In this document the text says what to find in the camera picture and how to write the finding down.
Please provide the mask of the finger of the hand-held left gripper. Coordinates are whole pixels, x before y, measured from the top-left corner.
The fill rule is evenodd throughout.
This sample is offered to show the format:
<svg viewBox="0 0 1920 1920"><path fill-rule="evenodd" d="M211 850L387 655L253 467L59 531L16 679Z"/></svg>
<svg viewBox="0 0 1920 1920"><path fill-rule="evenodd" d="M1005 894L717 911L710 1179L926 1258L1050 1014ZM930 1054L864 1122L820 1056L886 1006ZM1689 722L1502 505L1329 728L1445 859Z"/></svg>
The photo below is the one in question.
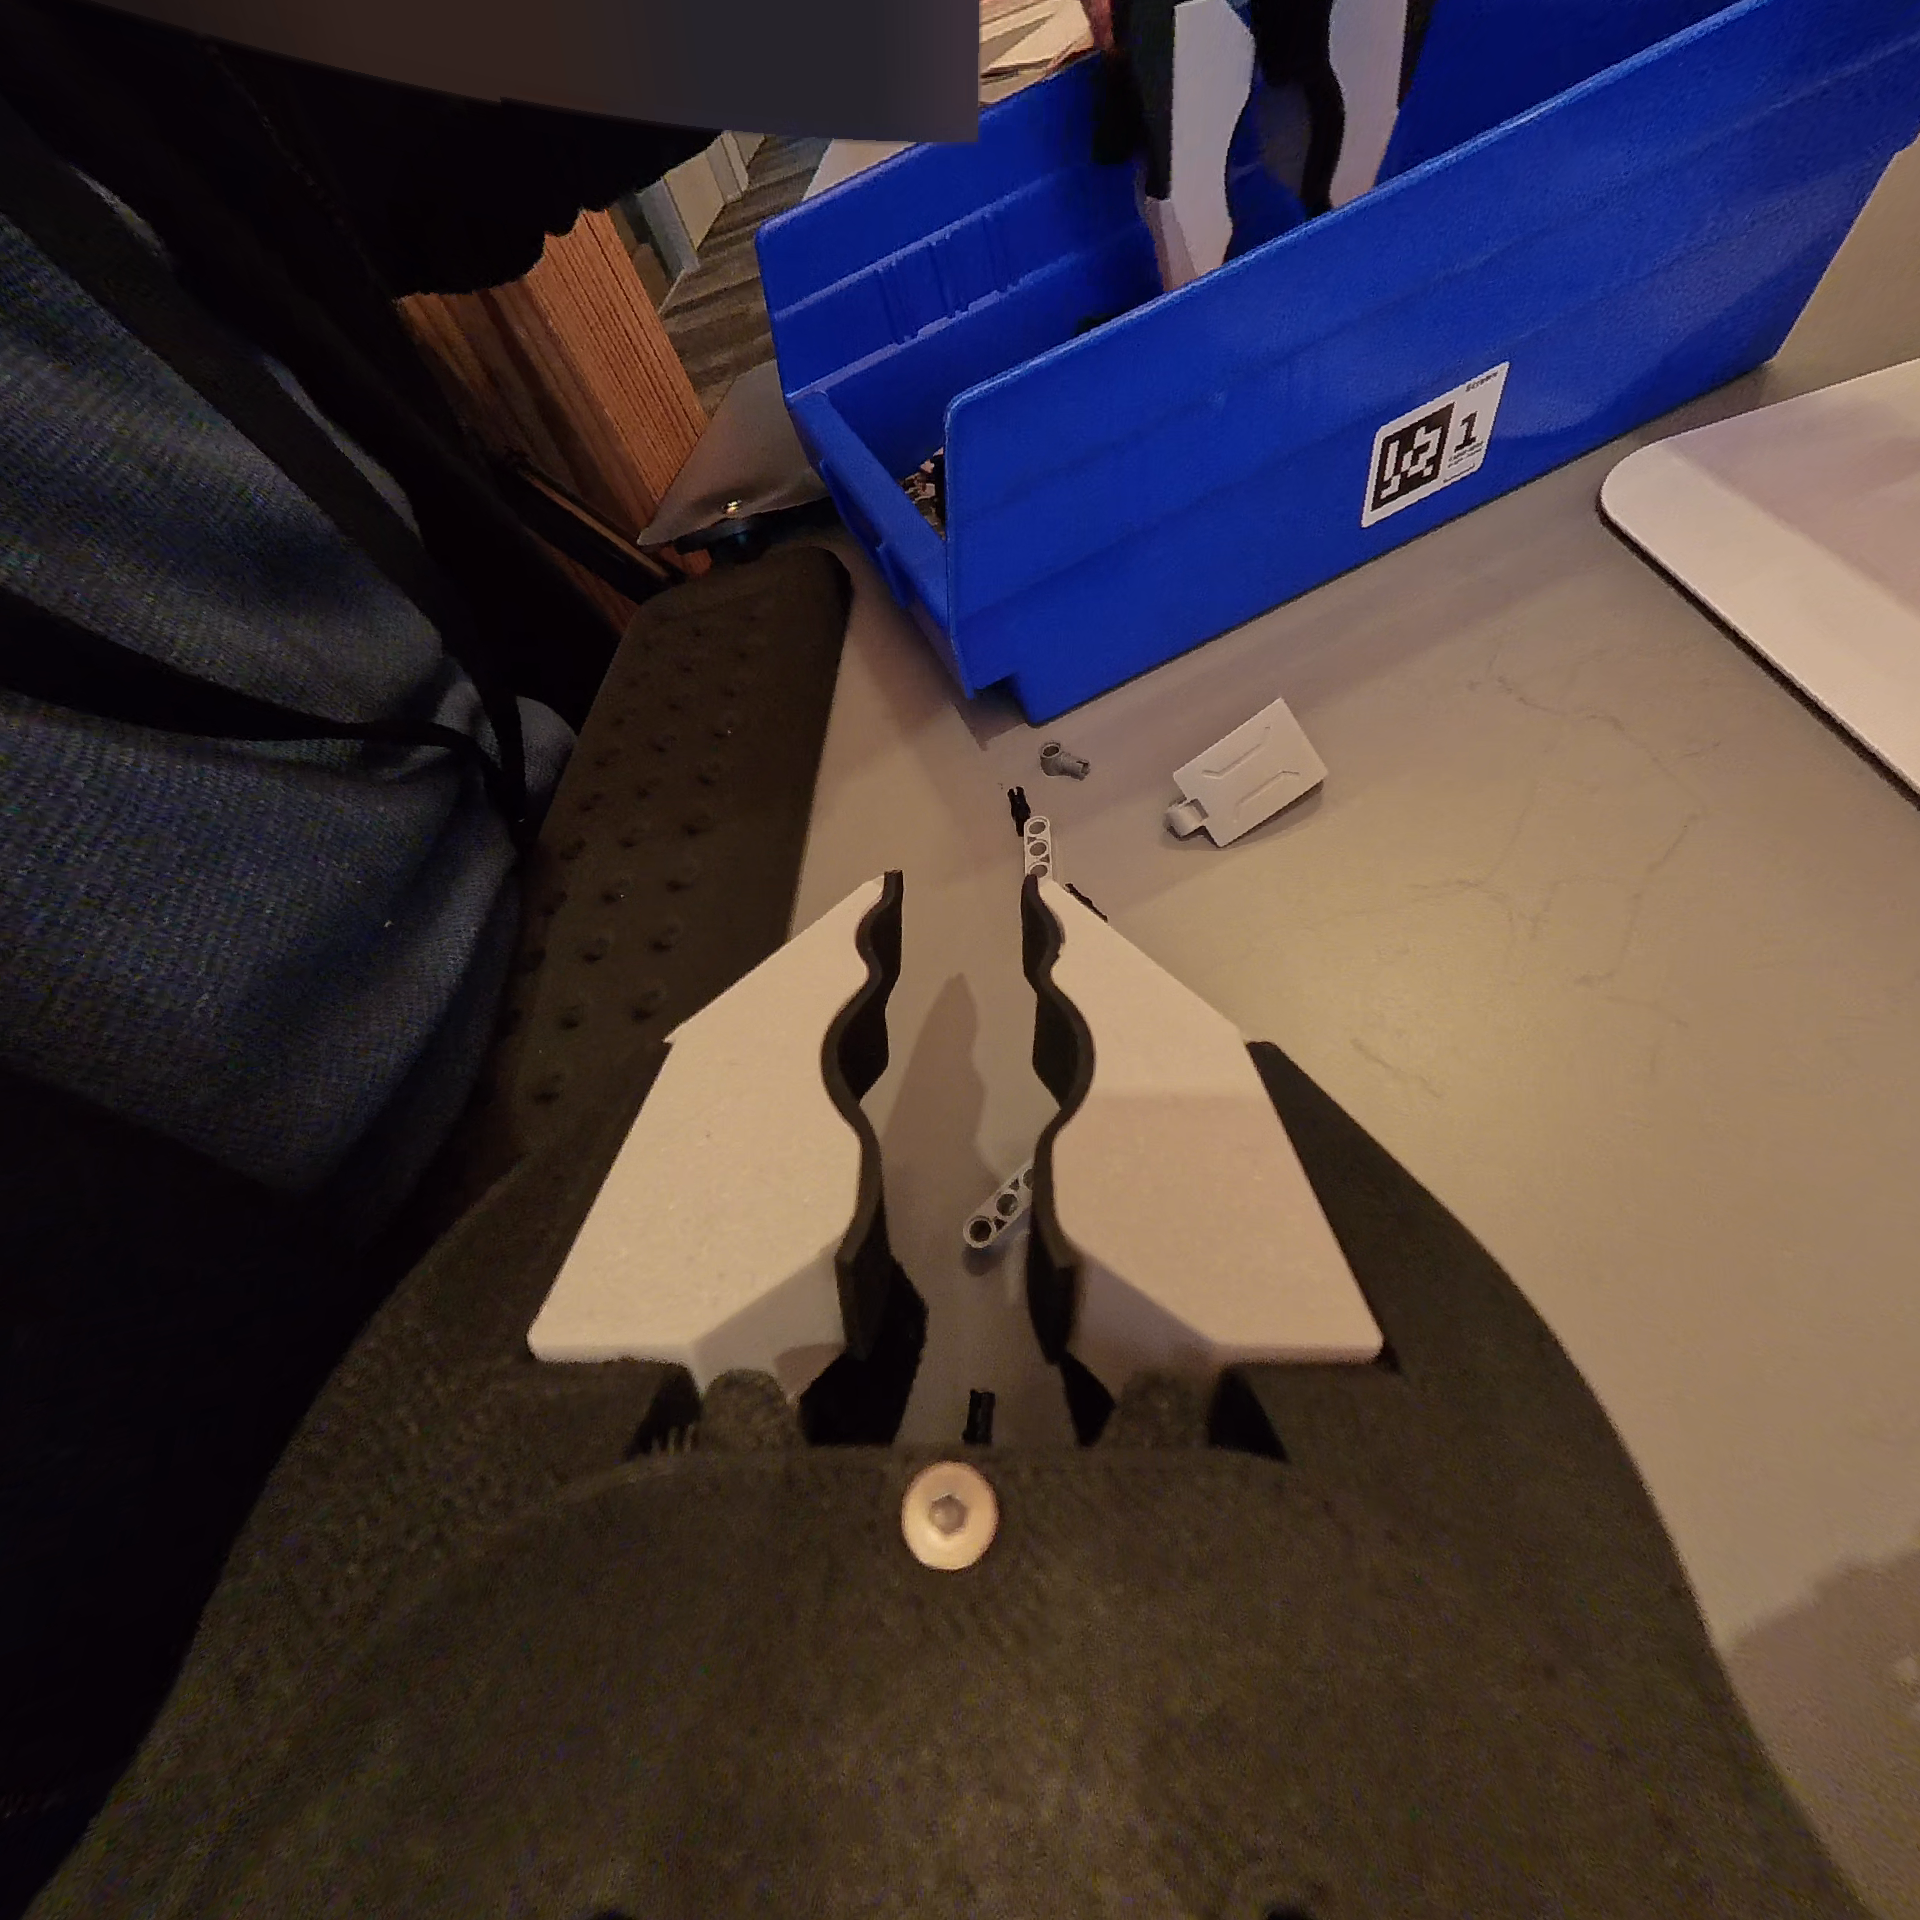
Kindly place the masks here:
<svg viewBox="0 0 1920 1920"><path fill-rule="evenodd" d="M1260 74L1259 143L1267 175L1309 211L1343 209L1381 179L1428 28L1408 2L1272 5L1284 27L1281 78Z"/></svg>
<svg viewBox="0 0 1920 1920"><path fill-rule="evenodd" d="M1146 229L1165 287L1186 287L1213 274L1231 252L1228 160L1255 68L1255 37L1232 5L1176 5L1168 195L1146 198Z"/></svg>

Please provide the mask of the grey curved toy panel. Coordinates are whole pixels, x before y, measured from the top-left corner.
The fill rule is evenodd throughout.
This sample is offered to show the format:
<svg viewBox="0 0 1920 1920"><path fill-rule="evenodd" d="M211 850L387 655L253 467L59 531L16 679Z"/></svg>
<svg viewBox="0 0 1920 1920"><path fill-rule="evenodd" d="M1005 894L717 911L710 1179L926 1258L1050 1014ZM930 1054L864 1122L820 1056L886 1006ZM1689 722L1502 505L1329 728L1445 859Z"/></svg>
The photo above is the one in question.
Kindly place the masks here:
<svg viewBox="0 0 1920 1920"><path fill-rule="evenodd" d="M1274 699L1172 775L1179 798L1165 810L1165 828L1228 849L1326 781L1325 759L1287 701Z"/></svg>

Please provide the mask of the pile of toy building parts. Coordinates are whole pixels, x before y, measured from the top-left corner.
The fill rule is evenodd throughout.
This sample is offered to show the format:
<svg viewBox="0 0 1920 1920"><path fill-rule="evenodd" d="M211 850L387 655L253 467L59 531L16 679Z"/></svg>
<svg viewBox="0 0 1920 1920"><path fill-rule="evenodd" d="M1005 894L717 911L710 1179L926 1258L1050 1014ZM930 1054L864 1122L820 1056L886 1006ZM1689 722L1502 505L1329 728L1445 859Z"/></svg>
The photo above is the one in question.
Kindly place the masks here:
<svg viewBox="0 0 1920 1920"><path fill-rule="evenodd" d="M1114 395L1090 347L1120 315L1114 299L984 300L874 357L863 376L870 446L935 533L949 533L955 496L974 516L1097 455Z"/></svg>

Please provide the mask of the black dimpled pad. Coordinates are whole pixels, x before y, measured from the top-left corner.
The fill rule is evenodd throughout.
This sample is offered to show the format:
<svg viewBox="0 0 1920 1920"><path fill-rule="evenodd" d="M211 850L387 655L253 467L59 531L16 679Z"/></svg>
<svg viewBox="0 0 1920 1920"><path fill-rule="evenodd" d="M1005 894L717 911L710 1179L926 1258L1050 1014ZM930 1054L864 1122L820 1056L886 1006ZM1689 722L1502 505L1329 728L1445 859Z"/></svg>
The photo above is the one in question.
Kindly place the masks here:
<svg viewBox="0 0 1920 1920"><path fill-rule="evenodd" d="M785 944L850 614L806 542L637 614L527 868L493 1155L630 1110L654 1048Z"/></svg>

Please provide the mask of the blue plastic bin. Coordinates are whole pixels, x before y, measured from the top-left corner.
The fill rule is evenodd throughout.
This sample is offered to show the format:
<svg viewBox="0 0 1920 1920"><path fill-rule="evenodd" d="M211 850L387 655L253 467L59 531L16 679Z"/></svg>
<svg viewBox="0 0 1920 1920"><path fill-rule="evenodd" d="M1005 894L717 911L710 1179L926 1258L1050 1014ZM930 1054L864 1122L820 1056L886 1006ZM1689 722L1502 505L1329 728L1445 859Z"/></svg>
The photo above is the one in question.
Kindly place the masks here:
<svg viewBox="0 0 1920 1920"><path fill-rule="evenodd" d="M969 697L1033 722L1427 536L1770 361L1916 139L1914 2L1435 5L1377 184L1228 176L1236 255L1165 293L1093 157L1099 66L767 223L781 389L845 524ZM1113 414L1060 482L952 496L868 440L874 358L982 303L1114 299ZM1361 526L1381 424L1509 374L1477 474Z"/></svg>

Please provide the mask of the ribbed wooden cabinet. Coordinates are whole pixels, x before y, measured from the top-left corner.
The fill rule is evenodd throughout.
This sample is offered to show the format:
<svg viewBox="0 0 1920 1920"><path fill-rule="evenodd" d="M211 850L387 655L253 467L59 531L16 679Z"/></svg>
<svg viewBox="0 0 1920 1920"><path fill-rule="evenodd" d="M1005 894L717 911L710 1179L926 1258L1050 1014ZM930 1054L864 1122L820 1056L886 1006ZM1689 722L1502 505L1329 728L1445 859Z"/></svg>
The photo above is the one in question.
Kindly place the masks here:
<svg viewBox="0 0 1920 1920"><path fill-rule="evenodd" d="M578 506L626 548L652 526L709 410L637 271L626 230L584 211L519 280L415 294L397 318L506 479Z"/></svg>

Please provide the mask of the white desk stand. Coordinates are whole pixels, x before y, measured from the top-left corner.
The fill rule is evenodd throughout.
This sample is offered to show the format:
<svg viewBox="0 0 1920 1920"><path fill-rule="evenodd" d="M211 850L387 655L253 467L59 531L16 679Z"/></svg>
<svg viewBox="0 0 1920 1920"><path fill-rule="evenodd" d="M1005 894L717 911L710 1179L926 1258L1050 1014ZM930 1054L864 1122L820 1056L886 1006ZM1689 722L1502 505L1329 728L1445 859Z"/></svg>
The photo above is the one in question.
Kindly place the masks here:
<svg viewBox="0 0 1920 1920"><path fill-rule="evenodd" d="M1601 518L1919 791L1919 363L1628 455Z"/></svg>

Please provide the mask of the metal plate with caster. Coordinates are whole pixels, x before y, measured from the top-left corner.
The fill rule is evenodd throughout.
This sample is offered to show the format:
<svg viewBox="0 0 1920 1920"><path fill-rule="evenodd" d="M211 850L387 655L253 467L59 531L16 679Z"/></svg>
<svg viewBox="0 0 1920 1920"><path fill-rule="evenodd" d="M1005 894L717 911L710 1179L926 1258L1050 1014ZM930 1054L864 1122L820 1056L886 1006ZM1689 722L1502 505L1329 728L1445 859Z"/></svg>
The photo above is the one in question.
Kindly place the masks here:
<svg viewBox="0 0 1920 1920"><path fill-rule="evenodd" d="M789 413L781 368L767 361L732 380L637 546L687 555L827 500L829 489Z"/></svg>

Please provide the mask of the white printed tag label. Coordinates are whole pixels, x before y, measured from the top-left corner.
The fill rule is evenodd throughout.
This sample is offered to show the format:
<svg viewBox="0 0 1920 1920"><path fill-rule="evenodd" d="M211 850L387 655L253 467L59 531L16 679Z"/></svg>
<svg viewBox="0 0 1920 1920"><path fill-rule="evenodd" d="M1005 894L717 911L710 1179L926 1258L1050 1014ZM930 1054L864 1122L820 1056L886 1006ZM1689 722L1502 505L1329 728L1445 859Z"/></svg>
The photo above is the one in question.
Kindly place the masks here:
<svg viewBox="0 0 1920 1920"><path fill-rule="evenodd" d="M1361 529L1377 529L1482 468L1510 374L1509 363L1387 420L1375 433Z"/></svg>

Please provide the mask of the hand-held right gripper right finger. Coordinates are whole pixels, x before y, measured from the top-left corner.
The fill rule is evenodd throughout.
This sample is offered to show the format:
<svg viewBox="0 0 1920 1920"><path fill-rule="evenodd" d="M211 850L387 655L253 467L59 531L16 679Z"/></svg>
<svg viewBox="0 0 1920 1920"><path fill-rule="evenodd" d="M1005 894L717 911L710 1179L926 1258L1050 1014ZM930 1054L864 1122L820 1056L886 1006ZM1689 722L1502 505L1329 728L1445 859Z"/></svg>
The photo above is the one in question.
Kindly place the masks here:
<svg viewBox="0 0 1920 1920"><path fill-rule="evenodd" d="M1025 1299L1079 1442L1143 1381L1356 1368L1382 1329L1248 1041L1050 876L1020 886L1034 1148Z"/></svg>

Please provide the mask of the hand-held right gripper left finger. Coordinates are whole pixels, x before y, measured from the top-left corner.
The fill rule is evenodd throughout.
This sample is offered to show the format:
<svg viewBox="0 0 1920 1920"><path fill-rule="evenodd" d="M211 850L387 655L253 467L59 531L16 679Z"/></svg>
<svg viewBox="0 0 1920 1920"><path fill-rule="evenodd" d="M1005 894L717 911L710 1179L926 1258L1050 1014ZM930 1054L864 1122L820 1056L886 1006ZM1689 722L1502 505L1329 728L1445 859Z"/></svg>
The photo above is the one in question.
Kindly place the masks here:
<svg viewBox="0 0 1920 1920"><path fill-rule="evenodd" d="M666 1039L528 1331L549 1365L769 1376L806 1420L899 1420L928 1311L863 1099L890 1063L902 875L874 876Z"/></svg>

